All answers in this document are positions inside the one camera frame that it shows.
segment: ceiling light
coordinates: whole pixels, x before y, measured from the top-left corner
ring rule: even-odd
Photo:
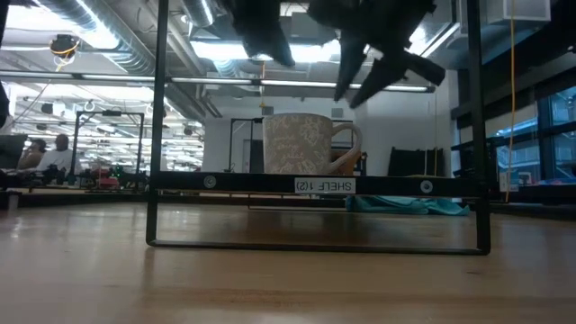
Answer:
[[[23,5],[10,5],[6,19],[6,29],[20,29],[26,31],[57,31],[73,32],[82,40],[97,49],[114,49],[120,41],[104,26],[100,19],[92,12],[92,9],[84,1],[76,1],[95,21],[95,28],[86,31],[76,23],[61,19],[57,14],[45,6],[26,7]]]
[[[248,59],[248,55],[240,42],[191,41],[191,43],[196,54],[201,58],[212,60]],[[290,50],[296,62],[327,62],[330,61],[332,55],[340,54],[340,44],[338,40],[329,41],[323,46],[291,44]],[[266,55],[256,59],[270,60]]]
[[[457,22],[455,23],[452,27],[450,27],[450,29],[448,31],[446,31],[444,33],[444,35],[442,35],[439,39],[437,39],[436,41],[434,41],[433,44],[430,45],[430,47],[428,47],[424,53],[422,53],[420,56],[422,58],[427,58],[429,57],[432,53],[434,53],[439,47],[440,45],[444,44],[444,42],[446,40],[448,40],[448,38],[450,38],[457,30],[460,29],[460,23]]]

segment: table surface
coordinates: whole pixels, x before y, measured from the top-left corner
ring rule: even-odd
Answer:
[[[448,246],[473,218],[161,204],[161,239]],[[5,323],[573,323],[576,223],[495,215],[489,256],[161,249],[146,205],[0,214]]]

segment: black metal shelf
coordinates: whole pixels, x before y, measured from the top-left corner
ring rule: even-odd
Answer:
[[[480,198],[476,180],[440,177],[264,175],[163,171],[154,179],[157,189],[246,194],[294,194],[296,178],[354,179],[355,194],[413,197]]]
[[[358,247],[323,246],[291,244],[246,244],[218,243],[206,241],[166,241],[157,239],[158,226],[158,190],[180,189],[224,193],[294,193],[296,177],[309,175],[259,175],[225,173],[174,173],[160,171],[162,146],[162,121],[164,111],[165,84],[168,80],[167,63],[167,24],[169,15],[168,0],[158,4],[156,75],[154,82],[154,115],[152,122],[152,159],[150,167],[150,192],[148,194],[148,215],[146,242],[152,247],[168,248],[225,248],[280,251],[317,251],[317,252],[366,252],[366,253],[402,253],[479,256],[491,251],[490,212],[488,205],[488,186],[486,185],[487,150],[484,128],[482,97],[482,43],[479,0],[468,0],[466,10],[468,18],[468,45],[470,49],[470,109],[472,111],[473,151],[476,178],[400,178],[357,176],[355,194],[366,195],[407,195],[431,197],[469,197],[475,198],[476,210],[476,248],[414,248],[414,247]],[[205,83],[196,78],[191,83]]]

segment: metal rod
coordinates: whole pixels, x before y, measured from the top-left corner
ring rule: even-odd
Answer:
[[[477,248],[486,254],[491,250],[490,206],[487,184],[488,155],[484,125],[484,98],[482,91],[482,38],[480,34],[479,0],[468,0],[468,48],[470,51],[470,103],[472,105],[472,135],[474,167],[480,186],[480,199],[476,202]]]
[[[164,86],[166,85],[168,6],[168,0],[160,0],[158,3],[154,109],[152,111],[152,157],[150,159],[150,184],[146,218],[146,241],[148,243],[156,239],[158,226],[158,191],[156,181],[160,173],[160,160],[162,158],[162,122],[164,119]]]
[[[56,72],[27,72],[0,70],[0,77],[8,81],[42,82],[42,80],[74,80],[75,82],[119,82],[119,83],[152,83],[153,76],[123,76],[123,75],[99,75],[82,73],[56,73]],[[165,83],[191,84],[191,85],[216,85],[216,86],[290,86],[316,89],[334,89],[334,82],[311,82],[311,81],[286,81],[247,78],[225,77],[165,77]],[[351,89],[359,89],[362,85],[352,84]],[[434,86],[428,85],[389,85],[383,91],[408,92],[408,93],[432,93]]]
[[[144,136],[144,113],[140,115],[140,133],[138,137],[138,160],[136,161],[136,184],[134,185],[134,189],[136,192],[138,191],[139,183],[138,181],[140,176],[140,161],[142,160],[142,137]]]
[[[250,122],[250,146],[248,147],[248,149],[250,150],[250,153],[248,154],[248,172],[252,173],[252,148],[254,147],[252,145],[252,141],[254,140],[254,120]]]
[[[230,139],[229,139],[229,147],[228,147],[228,170],[232,169],[232,137],[234,136],[234,122],[237,119],[232,118],[230,120]]]
[[[70,172],[68,176],[74,176],[76,172],[76,154],[77,154],[77,146],[78,146],[78,133],[80,132],[80,116],[82,116],[82,112],[76,113],[76,125],[74,126],[74,144],[72,144],[72,163],[70,166]]]

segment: white mug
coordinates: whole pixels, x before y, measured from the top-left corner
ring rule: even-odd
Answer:
[[[352,123],[336,127],[328,117],[312,113],[281,113],[264,118],[264,172],[283,175],[327,175],[354,158],[362,147],[362,132]],[[355,144],[331,162],[332,137],[343,130],[355,134]]]

